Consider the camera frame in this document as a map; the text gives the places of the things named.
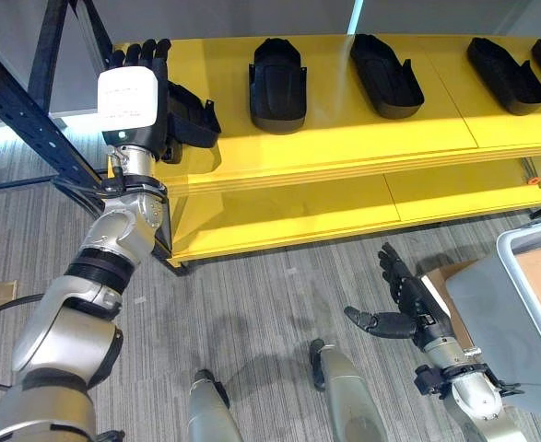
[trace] gray carpet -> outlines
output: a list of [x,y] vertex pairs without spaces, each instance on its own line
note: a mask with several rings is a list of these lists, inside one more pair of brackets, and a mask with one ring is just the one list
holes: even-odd
[[[225,382],[246,441],[330,441],[324,397],[312,388],[307,345],[337,343],[367,379],[392,441],[463,441],[435,398],[421,397],[410,343],[370,337],[345,319],[348,304],[394,309],[376,252],[390,241],[422,271],[483,257],[524,213],[328,241],[192,264],[176,277],[150,258],[136,272],[116,319],[125,345],[112,376],[91,392],[100,430],[130,441],[187,440],[191,376],[209,367]],[[63,273],[91,219],[48,184],[0,192],[0,281],[20,296]],[[0,372],[28,308],[0,318]],[[541,418],[510,410],[529,441]]]

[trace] blue light strip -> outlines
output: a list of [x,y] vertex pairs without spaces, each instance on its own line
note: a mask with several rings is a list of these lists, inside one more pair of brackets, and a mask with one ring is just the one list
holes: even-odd
[[347,35],[356,34],[356,26],[359,24],[360,12],[362,12],[363,5],[364,0],[354,0],[354,9],[352,9],[350,23],[347,25]]

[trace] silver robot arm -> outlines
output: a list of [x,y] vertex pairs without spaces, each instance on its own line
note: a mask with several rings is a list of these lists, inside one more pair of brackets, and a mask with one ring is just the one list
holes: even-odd
[[499,381],[486,364],[465,352],[431,292],[409,272],[393,247],[386,243],[382,248],[383,277],[400,312],[370,314],[347,307],[346,315],[375,336],[412,339],[433,365],[416,369],[416,386],[422,395],[440,395],[468,442],[525,442],[501,401],[502,396],[521,393],[518,384]]
[[[155,158],[122,146],[127,177],[153,176]],[[106,200],[104,214],[64,276],[55,279],[14,349],[16,384],[0,400],[0,441],[96,440],[94,407],[87,392],[111,373],[123,344],[112,319],[134,268],[154,246],[162,221],[160,186]]]
[[[170,46],[167,40],[146,41],[130,46],[126,55],[117,51],[111,70],[100,75],[99,118],[111,126],[103,135],[111,146],[114,178],[94,190],[104,198],[102,216],[18,339],[15,384],[0,400],[2,442],[99,440],[88,390],[111,374],[120,353],[123,334],[112,320],[134,269],[154,248],[167,202],[165,187],[153,177],[167,148]],[[100,81],[108,89],[102,102]],[[139,110],[143,97],[151,99]],[[106,440],[123,435],[111,436]]]

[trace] yellow shelf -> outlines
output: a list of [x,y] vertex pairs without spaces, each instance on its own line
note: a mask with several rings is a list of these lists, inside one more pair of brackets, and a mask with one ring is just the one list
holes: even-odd
[[[461,64],[469,38],[440,38],[441,48],[436,48],[439,38],[380,36],[401,60],[411,59],[426,97],[418,113],[397,121],[380,117],[368,102],[349,59],[352,37],[288,38],[308,67],[307,118],[301,130],[289,135],[264,133],[250,120],[248,63],[264,37],[173,42],[171,79],[199,97],[214,100],[223,129],[214,148],[185,146],[182,164],[158,163],[157,177],[173,193],[269,188],[541,155],[541,111],[512,117],[498,109],[480,83],[472,85],[475,90],[471,91],[461,89],[462,79],[452,82],[454,75],[475,81],[474,73],[468,71],[471,66]],[[530,39],[508,41],[528,51],[531,47]],[[449,62],[458,64],[459,74],[443,70]],[[468,100],[471,94],[481,106],[478,119],[469,116],[471,108],[462,106],[462,99]],[[483,128],[482,134],[474,132],[475,138],[471,120]],[[515,131],[513,126],[519,124],[535,129]],[[515,133],[526,133],[526,137],[514,141]]]
[[[535,158],[541,174],[541,157]],[[172,198],[173,264],[541,205],[515,159]]]
[[[541,146],[541,107],[525,116],[505,111],[467,59],[466,48],[471,39],[472,36],[418,38],[477,145],[481,148],[506,146],[514,152]],[[531,60],[533,71],[541,82],[541,69],[531,52],[536,38],[492,36],[489,39],[508,50],[519,64]]]

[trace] cardboard box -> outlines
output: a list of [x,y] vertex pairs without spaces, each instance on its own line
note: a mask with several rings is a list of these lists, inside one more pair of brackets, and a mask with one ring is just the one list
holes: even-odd
[[427,279],[431,283],[431,286],[436,289],[436,292],[438,292],[438,295],[440,295],[441,299],[446,304],[448,312],[451,316],[451,324],[453,325],[454,333],[456,333],[456,341],[461,345],[463,349],[473,348],[475,345],[471,340],[471,335],[463,324],[461,315],[459,315],[453,300],[451,299],[448,291],[446,290],[446,280],[454,274],[459,273],[461,270],[463,270],[465,267],[468,267],[472,263],[473,261],[459,262],[458,264],[446,265],[436,270],[432,270],[431,272],[428,272],[424,276],[422,276],[422,281],[424,281],[424,284],[426,284],[426,286],[429,285],[426,281]]

